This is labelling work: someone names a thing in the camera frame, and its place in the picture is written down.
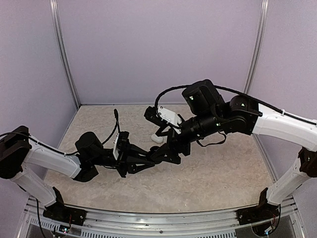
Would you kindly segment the white earbud charging case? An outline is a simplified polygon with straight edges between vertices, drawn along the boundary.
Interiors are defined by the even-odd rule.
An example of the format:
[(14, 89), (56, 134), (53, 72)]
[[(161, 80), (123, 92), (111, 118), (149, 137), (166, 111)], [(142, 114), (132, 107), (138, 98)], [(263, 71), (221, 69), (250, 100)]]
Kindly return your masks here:
[(164, 138), (161, 136), (157, 136), (156, 134), (151, 135), (151, 140), (157, 144), (161, 144), (164, 142)]

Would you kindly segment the black round disc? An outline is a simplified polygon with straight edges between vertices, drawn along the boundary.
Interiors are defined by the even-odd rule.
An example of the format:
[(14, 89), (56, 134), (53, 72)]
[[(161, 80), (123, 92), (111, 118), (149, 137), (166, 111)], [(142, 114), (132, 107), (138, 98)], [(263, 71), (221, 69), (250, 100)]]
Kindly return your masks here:
[(159, 149), (159, 146), (152, 146), (149, 150), (149, 152), (147, 153), (147, 159), (148, 161), (151, 161), (153, 163), (160, 164), (161, 161), (155, 160), (153, 154)]

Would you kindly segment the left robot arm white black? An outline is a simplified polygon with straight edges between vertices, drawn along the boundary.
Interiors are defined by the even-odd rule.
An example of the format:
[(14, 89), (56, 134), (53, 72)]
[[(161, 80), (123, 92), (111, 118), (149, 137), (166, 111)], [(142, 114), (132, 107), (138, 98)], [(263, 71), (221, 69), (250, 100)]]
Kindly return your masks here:
[(48, 186), (30, 165), (58, 172), (78, 182), (88, 182), (98, 175), (98, 166), (115, 169), (121, 177), (135, 174), (155, 165), (147, 151), (132, 145), (128, 135), (120, 133), (111, 149), (91, 131), (84, 133), (75, 143), (73, 153), (61, 152), (29, 134), (26, 126), (0, 136), (0, 177), (16, 183), (38, 199), (50, 213), (63, 221), (69, 216), (60, 192)]

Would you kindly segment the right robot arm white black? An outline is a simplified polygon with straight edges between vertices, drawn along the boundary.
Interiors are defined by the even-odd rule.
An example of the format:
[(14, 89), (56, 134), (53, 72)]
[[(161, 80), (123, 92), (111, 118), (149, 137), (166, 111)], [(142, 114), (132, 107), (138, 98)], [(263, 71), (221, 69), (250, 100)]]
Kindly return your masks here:
[(241, 92), (225, 102), (220, 86), (205, 79), (191, 85), (182, 85), (182, 96), (193, 117), (183, 120), (178, 114), (154, 106), (152, 116), (160, 126), (158, 136), (167, 136), (167, 142), (152, 155), (155, 162), (179, 164), (179, 154), (190, 154), (190, 144), (200, 142), (217, 132), (224, 134), (266, 135), (300, 145), (302, 148), (292, 167), (260, 196), (253, 209), (258, 220), (264, 220), (273, 207), (296, 190), (305, 181), (317, 175), (317, 122), (289, 114), (259, 99)]

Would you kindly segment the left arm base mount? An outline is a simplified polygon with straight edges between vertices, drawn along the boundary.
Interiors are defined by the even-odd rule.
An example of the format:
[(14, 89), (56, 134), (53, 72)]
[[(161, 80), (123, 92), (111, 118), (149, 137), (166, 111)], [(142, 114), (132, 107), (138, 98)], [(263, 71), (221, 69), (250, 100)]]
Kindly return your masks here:
[(87, 211), (67, 206), (50, 206), (44, 209), (43, 216), (69, 225), (83, 226)]

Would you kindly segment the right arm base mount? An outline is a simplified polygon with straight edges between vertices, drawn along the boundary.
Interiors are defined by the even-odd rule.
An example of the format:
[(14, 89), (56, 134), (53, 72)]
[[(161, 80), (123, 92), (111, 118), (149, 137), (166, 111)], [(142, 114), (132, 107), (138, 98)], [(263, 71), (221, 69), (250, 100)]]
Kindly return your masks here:
[(264, 220), (270, 220), (279, 216), (279, 207), (264, 207), (258, 208), (257, 206), (238, 209), (236, 211), (239, 225), (246, 225)]

